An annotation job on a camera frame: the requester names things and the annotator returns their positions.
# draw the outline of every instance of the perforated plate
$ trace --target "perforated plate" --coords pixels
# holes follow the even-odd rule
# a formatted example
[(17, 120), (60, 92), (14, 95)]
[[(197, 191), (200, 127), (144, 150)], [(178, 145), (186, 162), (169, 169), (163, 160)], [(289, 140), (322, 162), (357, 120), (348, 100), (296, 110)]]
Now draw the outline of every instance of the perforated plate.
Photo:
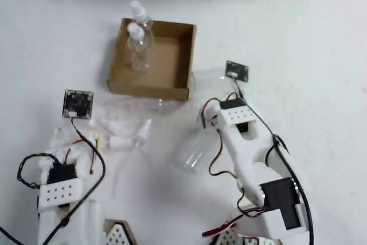
[(83, 189), (83, 180), (79, 178), (42, 185), (40, 187), (40, 203), (38, 207), (39, 209), (45, 209), (78, 201), (83, 195)]
[(111, 232), (106, 237), (106, 245), (132, 245), (126, 236), (121, 225), (115, 224)]
[(228, 230), (220, 234), (216, 245), (242, 245), (239, 240), (234, 231)]
[(218, 124), (220, 127), (247, 123), (252, 120), (256, 120), (256, 116), (247, 106), (222, 109), (218, 115)]

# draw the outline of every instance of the wire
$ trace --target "wire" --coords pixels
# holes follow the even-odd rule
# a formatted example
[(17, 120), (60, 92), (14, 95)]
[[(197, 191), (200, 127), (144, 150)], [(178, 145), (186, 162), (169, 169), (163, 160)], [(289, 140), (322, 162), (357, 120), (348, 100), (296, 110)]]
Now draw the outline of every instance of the wire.
[(236, 99), (238, 99), (238, 95), (237, 95), (237, 93), (235, 93), (235, 92), (232, 92), (232, 93), (230, 93), (228, 96), (227, 96), (227, 98), (225, 99), (225, 100), (229, 100), (230, 98), (231, 98), (231, 96), (232, 95), (235, 95), (236, 96)]
[(23, 243), (21, 243), (20, 241), (18, 241), (17, 239), (15, 239), (14, 237), (12, 237), (7, 231), (5, 231), (3, 229), (3, 227), (0, 227), (0, 232), (2, 232), (8, 239), (10, 239), (12, 242), (14, 242), (15, 244), (18, 245), (24, 245)]
[(232, 172), (228, 171), (228, 170), (222, 170), (220, 172), (215, 172), (213, 173), (212, 172), (212, 166), (214, 165), (214, 163), (218, 160), (219, 156), (221, 155), (222, 151), (223, 151), (223, 138), (222, 138), (222, 135), (220, 134), (219, 130), (217, 130), (217, 133), (219, 135), (219, 138), (220, 138), (220, 148), (219, 148), (219, 151), (217, 153), (217, 155), (214, 157), (214, 159), (210, 162), (210, 165), (209, 165), (209, 174), (211, 176), (219, 176), (219, 175), (222, 175), (222, 174), (225, 174), (225, 173), (228, 173), (230, 174), (234, 179), (237, 179), (237, 176), (235, 176)]
[(106, 174), (106, 164), (104, 163), (104, 159), (103, 159), (102, 155), (99, 153), (98, 149), (96, 147), (94, 147), (94, 145), (91, 143), (91, 141), (86, 139), (86, 137), (84, 135), (82, 135), (82, 133), (76, 128), (76, 126), (74, 125), (74, 118), (71, 118), (71, 124), (73, 125), (75, 131), (78, 133), (79, 137), (84, 142), (86, 142), (93, 149), (93, 151), (95, 151), (96, 155), (98, 156), (98, 158), (99, 158), (99, 160), (101, 161), (101, 164), (102, 164), (102, 175), (98, 179), (98, 181), (94, 184), (94, 186), (83, 196), (82, 199), (80, 199), (80, 201), (75, 205), (75, 207), (60, 221), (60, 223), (55, 227), (55, 229), (53, 229), (53, 231), (45, 239), (45, 241), (43, 242), (42, 245), (47, 245), (51, 241), (51, 239), (55, 236), (56, 232), (61, 227), (63, 227), (64, 224), (67, 221), (69, 221), (71, 216), (79, 209), (79, 207), (82, 205), (82, 203), (85, 202), (85, 200), (91, 195), (91, 193), (99, 186), (99, 184), (102, 182), (102, 180), (103, 180), (103, 178)]
[(239, 86), (239, 84), (238, 84), (238, 82), (237, 82), (236, 78), (235, 78), (235, 77), (232, 77), (232, 79), (233, 79), (233, 81), (235, 82), (235, 85), (236, 85), (236, 87), (237, 87), (237, 90), (238, 90), (238, 93), (239, 93), (239, 97), (240, 97), (241, 99), (245, 99), (245, 98), (243, 97), (242, 90), (241, 90), (241, 88), (240, 88), (240, 86)]
[(206, 231), (206, 232), (203, 232), (201, 234), (201, 236), (203, 238), (208, 238), (210, 236), (213, 236), (213, 235), (218, 235), (220, 234), (221, 232), (224, 232), (228, 229), (231, 229), (232, 227), (235, 226), (235, 223), (238, 221), (238, 219), (242, 218), (243, 215), (238, 215), (236, 216), (234, 219), (232, 219), (231, 221), (223, 224), (221, 227), (218, 227), (218, 228), (215, 228), (215, 229), (212, 229), (212, 230), (209, 230), (209, 231)]
[(254, 207), (254, 208), (245, 209), (245, 210), (241, 209), (240, 203), (241, 203), (243, 197), (245, 197), (245, 189), (241, 188), (241, 191), (242, 191), (242, 195), (237, 201), (237, 209), (239, 209), (239, 211), (244, 216), (247, 216), (247, 217), (250, 217), (250, 218), (255, 218), (255, 217), (258, 217), (259, 215), (261, 215), (265, 211), (264, 208)]
[[(82, 142), (82, 141), (83, 141), (82, 139), (76, 140), (76, 141), (72, 142), (71, 145), (75, 145), (76, 143), (79, 143), (79, 142)], [(65, 165), (68, 163), (68, 157), (69, 157), (70, 151), (71, 151), (71, 148), (69, 147), (67, 153), (65, 154), (65, 160), (64, 160)]]
[(203, 107), (201, 109), (200, 117), (201, 117), (201, 123), (202, 123), (203, 128), (206, 128), (206, 120), (205, 120), (205, 114), (204, 114), (205, 109), (206, 109), (207, 105), (211, 101), (213, 101), (213, 100), (216, 100), (216, 101), (218, 101), (220, 103), (220, 99), (218, 99), (218, 98), (210, 98), (209, 100), (206, 101), (206, 103), (204, 103), (204, 105), (203, 105)]
[(305, 194), (305, 192), (302, 188), (302, 185), (300, 184), (296, 174), (294, 173), (291, 166), (288, 164), (287, 160), (284, 158), (282, 152), (279, 149), (279, 143), (277, 141), (277, 135), (273, 136), (273, 143), (274, 143), (274, 146), (275, 146), (275, 151), (279, 155), (279, 158), (282, 160), (282, 162), (286, 166), (287, 170), (289, 171), (290, 175), (292, 176), (293, 180), (295, 181), (296, 185), (298, 186), (298, 191), (299, 191), (299, 193), (300, 193), (300, 195), (303, 199), (304, 207), (306, 209), (307, 220), (309, 221), (310, 245), (314, 245), (314, 225), (313, 225), (313, 221), (312, 221), (312, 214), (311, 214), (309, 201), (306, 197), (306, 194)]
[(268, 152), (266, 152), (266, 155), (265, 155), (265, 164), (266, 164), (266, 166), (269, 166), (269, 156), (270, 156), (270, 153), (271, 153), (271, 151), (274, 149), (274, 145), (272, 145), (270, 148), (269, 148), (269, 150), (268, 150)]
[[(237, 89), (239, 90), (239, 95), (240, 97), (245, 101), (241, 88), (239, 87), (239, 85), (237, 84), (236, 79), (234, 79), (234, 82), (237, 86)], [(314, 245), (314, 226), (313, 226), (313, 221), (312, 221), (312, 214), (311, 214), (311, 209), (310, 209), (310, 204), (309, 201), (306, 197), (306, 194), (302, 188), (301, 183), (299, 182), (296, 174), (294, 173), (294, 171), (292, 170), (291, 166), (288, 164), (287, 160), (284, 158), (282, 152), (279, 149), (279, 144), (282, 144), (282, 146), (288, 151), (286, 144), (284, 143), (284, 141), (281, 139), (280, 136), (274, 134), (272, 132), (272, 130), (270, 129), (270, 127), (263, 121), (263, 119), (247, 104), (247, 106), (251, 109), (251, 111), (259, 118), (259, 120), (267, 127), (267, 129), (269, 130), (269, 132), (272, 135), (272, 140), (273, 140), (273, 147), (275, 149), (275, 151), (277, 152), (279, 158), (282, 160), (282, 162), (284, 163), (284, 165), (286, 166), (287, 170), (289, 171), (291, 177), (293, 178), (293, 180), (295, 181), (296, 185), (298, 186), (298, 190), (299, 193), (303, 199), (304, 202), (304, 207), (306, 209), (306, 215), (307, 215), (307, 220), (308, 220), (308, 224), (309, 224), (309, 237), (310, 237), (310, 245)]]
[[(75, 145), (76, 143), (79, 143), (79, 142), (84, 142), (82, 139), (80, 140), (76, 140), (74, 142), (72, 142), (72, 145)], [(69, 157), (69, 153), (70, 153), (71, 149), (69, 148), (66, 155), (65, 155), (65, 161), (64, 161), (64, 164), (67, 164), (67, 161), (68, 161), (68, 157)], [(93, 165), (94, 165), (94, 160), (96, 158), (96, 153), (95, 151), (93, 150), (92, 151), (92, 162), (91, 162), (91, 166), (89, 167), (89, 173), (90, 174), (93, 174)]]
[(17, 174), (18, 181), (21, 181), (28, 188), (31, 188), (31, 189), (40, 189), (40, 185), (39, 184), (37, 184), (36, 182), (28, 183), (22, 177), (22, 171), (23, 171), (23, 168), (24, 168), (24, 165), (25, 165), (26, 161), (28, 161), (29, 159), (32, 159), (34, 157), (50, 157), (57, 164), (59, 164), (60, 161), (54, 155), (52, 155), (52, 154), (49, 154), (49, 153), (37, 153), (37, 154), (31, 154), (31, 155), (25, 157), (23, 159), (23, 161), (20, 163), (19, 168), (18, 168), (18, 174)]

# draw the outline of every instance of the open cardboard tray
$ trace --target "open cardboard tray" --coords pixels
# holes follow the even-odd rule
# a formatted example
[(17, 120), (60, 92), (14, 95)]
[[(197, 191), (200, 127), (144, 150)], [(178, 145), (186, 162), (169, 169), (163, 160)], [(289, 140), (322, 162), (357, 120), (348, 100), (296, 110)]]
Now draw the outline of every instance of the open cardboard tray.
[(123, 19), (107, 83), (112, 93), (149, 98), (188, 100), (189, 76), (196, 26), (154, 21), (155, 46), (151, 69), (140, 74), (132, 70), (127, 47), (127, 25)]

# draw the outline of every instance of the bottle cap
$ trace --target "bottle cap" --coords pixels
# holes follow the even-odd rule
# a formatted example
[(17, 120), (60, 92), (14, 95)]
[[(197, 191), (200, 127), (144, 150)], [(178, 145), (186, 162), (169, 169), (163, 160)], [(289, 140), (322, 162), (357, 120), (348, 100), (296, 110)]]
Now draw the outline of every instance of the bottle cap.
[(131, 10), (137, 21), (143, 21), (147, 17), (147, 12), (138, 0), (131, 1)]
[(144, 38), (144, 30), (139, 27), (136, 23), (130, 23), (127, 26), (127, 30), (130, 34), (130, 37), (132, 37), (133, 40), (142, 40)]

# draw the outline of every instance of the plastic bottle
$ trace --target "plastic bottle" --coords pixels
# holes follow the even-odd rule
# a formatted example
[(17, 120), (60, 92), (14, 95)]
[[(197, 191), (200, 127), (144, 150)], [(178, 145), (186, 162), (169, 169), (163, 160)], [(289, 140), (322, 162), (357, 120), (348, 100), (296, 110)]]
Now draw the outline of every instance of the plastic bottle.
[(130, 49), (132, 68), (139, 73), (146, 73), (150, 69), (154, 43), (136, 23), (130, 23), (127, 30), (130, 34), (127, 45)]
[(143, 30), (151, 30), (153, 25), (153, 20), (147, 15), (146, 10), (140, 4), (138, 0), (134, 0), (131, 2), (131, 10), (134, 19), (132, 20), (134, 23), (138, 24)]

